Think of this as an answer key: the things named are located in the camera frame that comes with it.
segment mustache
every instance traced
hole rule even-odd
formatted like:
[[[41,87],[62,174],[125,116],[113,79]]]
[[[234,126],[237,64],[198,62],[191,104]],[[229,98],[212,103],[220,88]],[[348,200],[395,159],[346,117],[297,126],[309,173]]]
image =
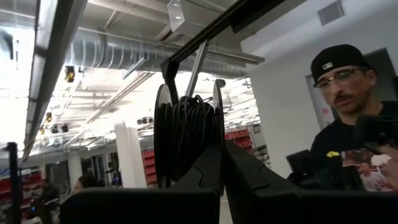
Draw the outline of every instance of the mustache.
[[[335,99],[333,100],[333,103],[338,103],[340,101],[346,100],[351,97],[353,97],[353,96],[350,94],[339,94],[335,97]]]

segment air vent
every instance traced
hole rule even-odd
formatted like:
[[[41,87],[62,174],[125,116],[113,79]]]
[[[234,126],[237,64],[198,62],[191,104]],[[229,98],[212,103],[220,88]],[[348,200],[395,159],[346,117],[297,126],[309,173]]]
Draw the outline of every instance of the air vent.
[[[336,1],[329,6],[319,10],[318,15],[321,20],[322,26],[324,26],[345,15],[343,4],[341,3],[341,1]]]

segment metal pole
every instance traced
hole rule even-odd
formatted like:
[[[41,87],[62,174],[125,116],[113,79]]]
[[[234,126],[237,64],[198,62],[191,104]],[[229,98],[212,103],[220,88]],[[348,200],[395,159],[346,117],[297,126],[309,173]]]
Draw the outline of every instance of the metal pole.
[[[15,142],[7,143],[5,150],[9,151],[11,197],[12,197],[12,223],[21,224],[21,195],[18,176],[18,149]]]
[[[191,79],[189,80],[186,92],[187,96],[193,95],[193,91],[195,90],[195,87],[197,85],[198,75],[201,70],[201,66],[203,65],[203,62],[205,61],[206,58],[207,48],[208,48],[208,41],[205,40],[203,43],[200,44],[199,49],[197,51],[197,57],[195,59],[195,63],[193,64],[192,68],[192,76]]]

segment white column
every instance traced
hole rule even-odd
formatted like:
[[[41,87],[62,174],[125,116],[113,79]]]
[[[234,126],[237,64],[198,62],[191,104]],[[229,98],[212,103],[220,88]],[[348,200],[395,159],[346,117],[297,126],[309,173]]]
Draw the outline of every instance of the white column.
[[[67,157],[70,187],[74,187],[77,179],[83,175],[83,171],[81,170],[81,159],[77,151],[68,152]]]
[[[146,188],[138,130],[133,128],[133,123],[125,120],[116,123],[114,130],[123,187]]]
[[[39,166],[39,171],[40,171],[40,175],[42,176],[42,179],[45,179],[46,178],[45,177],[45,164],[44,164],[44,166],[43,165]]]

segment black baseball cap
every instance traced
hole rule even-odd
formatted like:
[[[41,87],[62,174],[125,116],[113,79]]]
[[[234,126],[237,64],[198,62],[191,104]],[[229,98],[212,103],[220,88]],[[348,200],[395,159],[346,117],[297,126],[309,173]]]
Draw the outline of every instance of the black baseball cap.
[[[371,68],[365,56],[356,47],[349,44],[336,45],[322,50],[311,63],[311,73],[315,81],[335,68],[355,65]]]

